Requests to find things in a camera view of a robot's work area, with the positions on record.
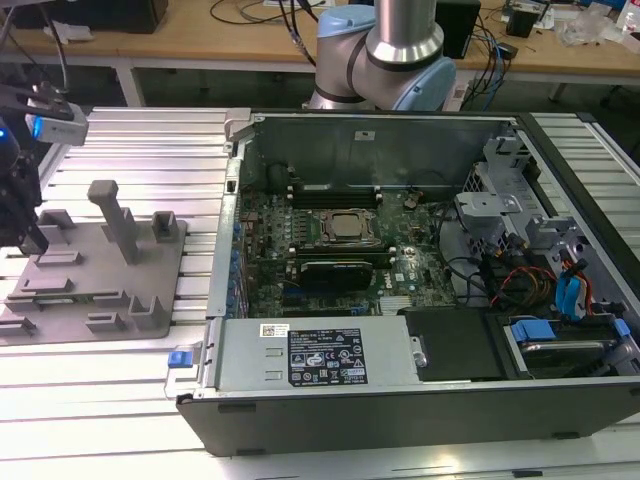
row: warning label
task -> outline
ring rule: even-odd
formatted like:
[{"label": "warning label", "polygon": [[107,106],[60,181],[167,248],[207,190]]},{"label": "warning label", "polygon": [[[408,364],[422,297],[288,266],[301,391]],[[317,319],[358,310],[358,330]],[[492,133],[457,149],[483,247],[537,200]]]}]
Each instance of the warning label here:
[{"label": "warning label", "polygon": [[289,383],[294,387],[368,383],[359,328],[290,330],[288,343]]}]

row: black box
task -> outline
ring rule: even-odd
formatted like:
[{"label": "black box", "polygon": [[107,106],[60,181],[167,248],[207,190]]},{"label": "black box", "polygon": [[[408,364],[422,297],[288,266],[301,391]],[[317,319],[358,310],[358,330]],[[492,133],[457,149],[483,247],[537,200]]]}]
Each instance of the black box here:
[{"label": "black box", "polygon": [[[168,0],[55,0],[44,4],[51,18],[70,25],[86,25],[91,30],[126,33],[153,33],[164,17]],[[35,5],[18,10],[17,28],[42,28],[44,19]]]},{"label": "black box", "polygon": [[[349,0],[349,3],[373,5],[373,0]],[[444,32],[445,57],[464,58],[479,11],[480,0],[438,0],[436,23]]]}]

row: blue latch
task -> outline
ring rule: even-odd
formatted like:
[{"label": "blue latch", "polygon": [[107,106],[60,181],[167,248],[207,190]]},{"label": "blue latch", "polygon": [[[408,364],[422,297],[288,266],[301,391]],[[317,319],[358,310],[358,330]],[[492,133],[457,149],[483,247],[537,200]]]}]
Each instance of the blue latch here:
[{"label": "blue latch", "polygon": [[171,352],[167,365],[169,368],[191,368],[193,367],[193,352]]},{"label": "blue latch", "polygon": [[621,337],[627,337],[631,335],[631,330],[629,329],[627,322],[625,322],[623,319],[616,318],[613,321],[613,326],[616,327],[616,331],[618,332],[618,335],[620,335]]},{"label": "blue latch", "polygon": [[516,342],[529,342],[537,340],[555,340],[556,334],[553,333],[549,320],[530,319],[518,320],[511,325],[511,333]]}]

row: wooden table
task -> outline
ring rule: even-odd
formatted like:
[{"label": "wooden table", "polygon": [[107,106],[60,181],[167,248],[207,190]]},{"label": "wooden table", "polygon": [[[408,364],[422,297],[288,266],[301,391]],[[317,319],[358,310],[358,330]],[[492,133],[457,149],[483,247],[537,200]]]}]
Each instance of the wooden table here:
[{"label": "wooden table", "polygon": [[[505,25],[489,16],[501,0],[484,0],[481,14],[486,26],[499,41],[519,48],[508,79],[551,83],[640,84],[640,55],[613,42],[601,45],[564,47],[555,33],[534,29],[527,39],[507,37]],[[144,105],[136,68],[185,68],[202,70],[248,70],[312,72],[296,50],[282,25],[227,25],[209,15],[212,0],[169,0],[169,9],[154,34],[137,35],[95,32],[95,40],[65,48],[69,63],[110,66],[116,69],[129,106]],[[227,0],[216,9],[217,15],[243,21],[236,11],[236,0]],[[256,6],[256,16],[278,13],[277,8]],[[315,55],[315,23],[299,13],[302,37]],[[55,46],[41,32],[16,31],[20,44],[43,63],[57,63]],[[8,61],[24,61],[16,51],[4,54]],[[486,50],[479,41],[471,42],[467,55],[456,60],[458,79],[449,109],[459,108],[461,90],[466,89],[487,62]]]}]

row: metal case panel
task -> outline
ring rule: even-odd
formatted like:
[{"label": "metal case panel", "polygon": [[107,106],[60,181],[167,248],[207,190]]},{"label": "metal case panel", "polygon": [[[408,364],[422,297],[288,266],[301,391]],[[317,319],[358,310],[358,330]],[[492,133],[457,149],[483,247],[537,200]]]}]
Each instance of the metal case panel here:
[{"label": "metal case panel", "polygon": [[218,456],[574,438],[640,409],[634,384],[178,400]]}]

